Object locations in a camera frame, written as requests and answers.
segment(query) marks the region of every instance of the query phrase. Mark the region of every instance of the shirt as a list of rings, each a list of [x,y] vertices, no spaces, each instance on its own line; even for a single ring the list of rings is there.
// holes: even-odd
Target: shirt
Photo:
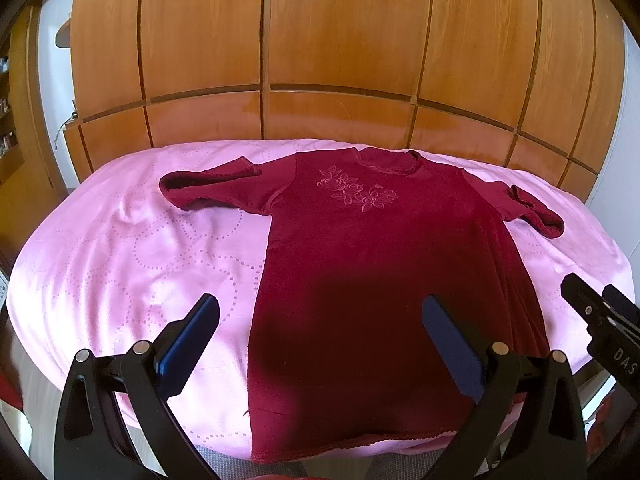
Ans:
[[[170,173],[160,189],[183,209],[272,215],[248,349],[255,462],[457,430],[473,404],[422,326],[431,294],[516,352],[549,352],[503,221],[547,237],[564,224],[515,186],[417,152],[350,148],[238,158]]]

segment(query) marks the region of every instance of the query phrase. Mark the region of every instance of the pink bedsheet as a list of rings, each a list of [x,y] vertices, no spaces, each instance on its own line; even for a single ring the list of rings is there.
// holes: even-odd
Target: pink bedsheet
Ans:
[[[261,163],[350,146],[330,140],[201,142],[146,150],[103,166],[49,215],[18,257],[8,308],[26,351],[62,389],[79,349],[98,356],[126,352],[139,339],[155,338],[210,292],[220,300],[220,326],[183,393],[169,405],[194,443],[249,458],[247,345],[271,219],[229,208],[181,211],[160,195],[158,180],[170,171],[201,171],[241,155]],[[566,352],[577,370],[589,359],[590,337],[560,297],[559,285],[576,272],[599,292],[613,283],[634,300],[630,266],[618,246],[578,199],[529,173],[423,155],[483,180],[517,184],[562,216],[566,230],[555,240],[522,220],[507,227],[536,288],[551,348]],[[120,400],[126,421],[137,425],[127,399]],[[383,441],[334,453],[421,452],[446,440]]]

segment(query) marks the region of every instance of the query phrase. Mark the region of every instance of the floral embroidery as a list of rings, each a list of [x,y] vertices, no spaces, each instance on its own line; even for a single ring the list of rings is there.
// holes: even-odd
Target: floral embroidery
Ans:
[[[395,191],[383,189],[380,184],[375,184],[369,191],[364,191],[364,185],[358,183],[358,179],[343,173],[336,166],[331,166],[327,171],[320,170],[324,177],[316,183],[318,187],[324,187],[334,194],[331,198],[341,200],[344,205],[362,206],[362,212],[366,213],[372,207],[384,209],[398,198]]]

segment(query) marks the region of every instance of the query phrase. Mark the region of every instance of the shirt sleeve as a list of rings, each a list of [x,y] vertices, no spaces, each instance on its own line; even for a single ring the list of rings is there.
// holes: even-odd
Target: shirt sleeve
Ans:
[[[259,165],[242,156],[199,173],[174,171],[160,179],[159,187],[162,195],[180,209],[214,205],[268,215],[295,173],[295,155]]]
[[[507,186],[497,180],[484,180],[463,171],[466,181],[491,204],[505,222],[522,218],[547,238],[558,238],[564,232],[564,221],[531,193],[518,186]]]

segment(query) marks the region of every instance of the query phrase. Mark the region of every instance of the metal pin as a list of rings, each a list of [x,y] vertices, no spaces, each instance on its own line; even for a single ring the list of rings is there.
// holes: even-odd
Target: metal pin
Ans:
[[[551,357],[556,363],[564,363],[566,361],[566,355],[561,350],[551,352]]]
[[[498,355],[507,355],[509,353],[509,347],[502,341],[496,341],[491,345],[491,349]]]
[[[145,339],[138,341],[133,345],[133,353],[137,355],[142,355],[148,352],[151,347],[151,343]]]
[[[89,358],[89,351],[84,348],[76,354],[76,361],[84,363]]]

